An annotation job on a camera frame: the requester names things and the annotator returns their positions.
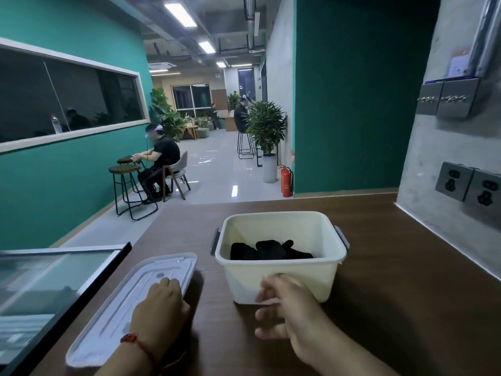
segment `container handle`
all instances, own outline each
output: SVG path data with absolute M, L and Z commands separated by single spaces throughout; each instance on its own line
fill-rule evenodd
M 214 237 L 212 238 L 212 244 L 210 245 L 210 255 L 213 257 L 216 256 L 217 242 L 219 241 L 220 235 L 221 232 L 219 232 L 219 228 L 216 228 L 216 232 L 214 233 Z
M 348 242 L 348 240 L 346 240 L 346 236 L 344 236 L 343 231 L 341 231 L 341 228 L 339 228 L 338 226 L 334 226 L 334 229 L 336 230 L 336 232 L 339 235 L 339 238 L 343 242 L 343 244 L 346 248 L 346 252 L 348 252 L 348 249 L 350 249 L 350 243 Z

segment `switch panel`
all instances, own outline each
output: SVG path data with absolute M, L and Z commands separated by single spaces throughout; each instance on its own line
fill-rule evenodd
M 417 98 L 417 115 L 436 115 L 443 82 L 423 84 Z
M 446 81 L 442 88 L 437 116 L 467 117 L 472 109 L 479 82 L 478 78 Z
M 486 212 L 501 214 L 501 175 L 475 170 L 465 202 Z
M 473 171 L 471 167 L 444 162 L 435 190 L 463 202 L 473 177 Z

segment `wall socket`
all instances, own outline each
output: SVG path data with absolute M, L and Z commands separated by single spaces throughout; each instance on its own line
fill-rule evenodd
M 474 169 L 471 167 L 444 162 L 435 190 L 463 202 L 472 181 L 473 172 Z
M 475 170 L 465 203 L 486 212 L 501 214 L 501 176 Z

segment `red fire extinguisher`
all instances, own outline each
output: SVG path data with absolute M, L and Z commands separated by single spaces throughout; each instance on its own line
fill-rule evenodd
M 289 167 L 282 165 L 280 170 L 280 175 L 282 178 L 282 195 L 284 198 L 289 198 L 292 196 L 292 187 L 294 184 L 294 174 Z

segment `tiled floor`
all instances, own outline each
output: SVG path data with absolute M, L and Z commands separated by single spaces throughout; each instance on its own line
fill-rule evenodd
M 210 132 L 209 138 L 197 141 L 181 141 L 181 152 L 188 151 L 186 177 L 191 186 L 180 183 L 185 191 L 183 201 L 179 192 L 166 203 L 159 203 L 159 211 L 141 220 L 131 221 L 129 214 L 116 216 L 115 208 L 85 227 L 62 246 L 114 245 L 131 242 L 134 244 L 162 209 L 172 204 L 208 204 L 272 201 L 282 199 L 280 182 L 264 183 L 263 168 L 257 167 L 256 158 L 239 159 L 236 153 L 237 132 L 225 130 Z M 139 216 L 147 214 L 153 206 L 141 206 L 134 209 Z

